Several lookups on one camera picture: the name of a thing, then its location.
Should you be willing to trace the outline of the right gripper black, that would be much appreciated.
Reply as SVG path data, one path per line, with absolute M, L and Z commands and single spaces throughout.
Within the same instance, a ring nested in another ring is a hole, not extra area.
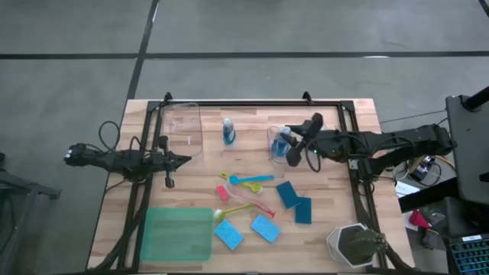
M 305 120 L 301 125 L 288 125 L 288 128 L 301 137 L 298 141 L 294 136 L 280 133 L 289 145 L 286 153 L 287 164 L 296 167 L 302 160 L 302 154 L 312 167 L 309 152 L 314 153 L 319 159 L 330 159 L 338 162 L 338 130 L 323 130 L 323 116 L 314 113 L 311 119 Z

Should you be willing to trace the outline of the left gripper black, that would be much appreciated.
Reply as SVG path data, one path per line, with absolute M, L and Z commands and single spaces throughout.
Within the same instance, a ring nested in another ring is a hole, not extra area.
M 170 159 L 167 143 L 168 143 L 168 136 L 160 136 L 157 139 L 157 146 L 163 151 L 159 152 L 156 150 L 155 152 L 151 153 L 149 171 L 152 173 L 164 171 L 166 174 L 165 186 L 167 188 L 173 188 L 174 180 L 172 178 L 172 172 L 170 168 L 178 169 L 185 163 L 191 161 L 192 157 L 171 153 L 173 159 Z

